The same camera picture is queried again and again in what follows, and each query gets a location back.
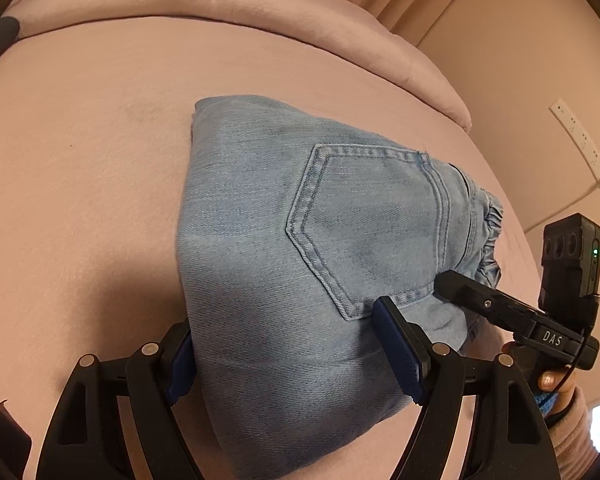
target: light blue denim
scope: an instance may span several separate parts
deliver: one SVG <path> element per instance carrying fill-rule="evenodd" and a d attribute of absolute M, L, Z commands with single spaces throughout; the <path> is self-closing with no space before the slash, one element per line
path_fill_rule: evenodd
<path fill-rule="evenodd" d="M 502 207 L 459 168 L 257 96 L 196 104 L 178 262 L 221 447 L 241 480 L 278 478 L 409 401 L 370 323 L 391 295 L 432 341 L 468 321 L 442 270 L 489 286 Z"/>

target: stain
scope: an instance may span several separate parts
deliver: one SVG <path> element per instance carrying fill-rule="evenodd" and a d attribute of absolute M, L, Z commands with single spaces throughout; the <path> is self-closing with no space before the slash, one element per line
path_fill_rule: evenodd
<path fill-rule="evenodd" d="M 155 121 L 162 110 L 162 106 L 149 101 L 136 101 L 125 107 L 126 116 L 137 123 Z"/>

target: clamp jaw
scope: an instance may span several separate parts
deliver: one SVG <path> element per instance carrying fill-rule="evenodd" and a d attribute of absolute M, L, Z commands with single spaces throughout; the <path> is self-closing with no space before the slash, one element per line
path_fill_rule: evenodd
<path fill-rule="evenodd" d="M 476 396 L 461 480 L 560 480 L 557 459 L 534 396 L 513 359 L 462 357 L 431 343 L 387 296 L 372 323 L 402 391 L 422 406 L 391 480 L 440 480 L 463 396 Z"/>
<path fill-rule="evenodd" d="M 186 321 L 131 357 L 101 362 L 82 356 L 51 419 L 36 478 L 134 480 L 116 400 L 126 396 L 154 480 L 202 480 L 171 412 L 195 375 Z"/>

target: jeans back pocket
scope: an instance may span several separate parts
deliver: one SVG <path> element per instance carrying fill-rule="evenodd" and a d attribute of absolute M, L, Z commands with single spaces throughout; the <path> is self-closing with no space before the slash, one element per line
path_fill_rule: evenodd
<path fill-rule="evenodd" d="M 390 146 L 316 144 L 286 233 L 347 320 L 391 296 L 432 293 L 449 198 L 429 155 Z"/>

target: bed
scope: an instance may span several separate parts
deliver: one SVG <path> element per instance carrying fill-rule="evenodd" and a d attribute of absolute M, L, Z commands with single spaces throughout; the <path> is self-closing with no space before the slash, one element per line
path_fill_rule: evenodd
<path fill-rule="evenodd" d="M 174 238 L 194 104 L 257 94 L 457 164 L 500 198 L 499 288 L 537 298 L 522 228 L 470 115 L 417 49 L 344 0 L 14 0 L 0 57 L 0 402 L 32 436 L 76 360 L 126 356 L 185 315 Z M 506 334 L 472 349 L 493 355 Z M 130 412 L 122 403 L 127 423 Z M 175 408 L 208 480 L 232 478 L 199 387 Z M 293 478 L 389 478 L 410 406 Z M 459 472 L 463 410 L 445 478 Z M 126 425 L 136 478 L 150 478 Z"/>

